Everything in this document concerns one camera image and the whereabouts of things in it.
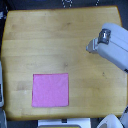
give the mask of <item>pink paper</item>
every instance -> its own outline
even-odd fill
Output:
[[[32,107],[69,105],[68,74],[34,74]]]

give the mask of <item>wooden table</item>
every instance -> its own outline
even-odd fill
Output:
[[[105,22],[121,25],[118,9],[10,11],[2,43],[7,119],[121,115],[127,75],[85,47]],[[69,106],[32,108],[33,74],[69,73]]]

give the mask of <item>floor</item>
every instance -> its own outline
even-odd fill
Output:
[[[50,0],[50,3],[47,2],[48,0],[44,0],[45,6],[42,6],[42,8],[63,8],[62,2],[55,0],[54,4]],[[96,1],[97,0],[92,0],[94,3],[88,2],[85,4],[85,0],[73,0],[72,7],[86,7],[86,6],[96,6]],[[119,13],[121,16],[122,20],[122,25],[125,29],[128,30],[128,0],[100,0],[101,2],[98,3],[98,6],[102,5],[117,5],[119,9]],[[3,3],[2,0],[0,0],[0,47],[1,47],[1,42],[2,42],[2,34],[3,34],[3,29],[4,29],[4,23],[6,19],[6,6]],[[94,118],[91,119],[91,127],[96,128],[96,126],[99,124],[101,121],[101,118]],[[38,125],[38,121],[8,121],[8,128],[36,128]]]

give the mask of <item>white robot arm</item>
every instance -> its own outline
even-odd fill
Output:
[[[99,37],[90,41],[86,50],[98,53],[128,74],[128,31],[113,24],[102,26]]]
[[[113,24],[105,23],[99,37],[90,41],[86,50],[98,53],[128,74],[128,31]],[[128,128],[128,106],[120,120],[114,115],[105,117],[97,128]]]

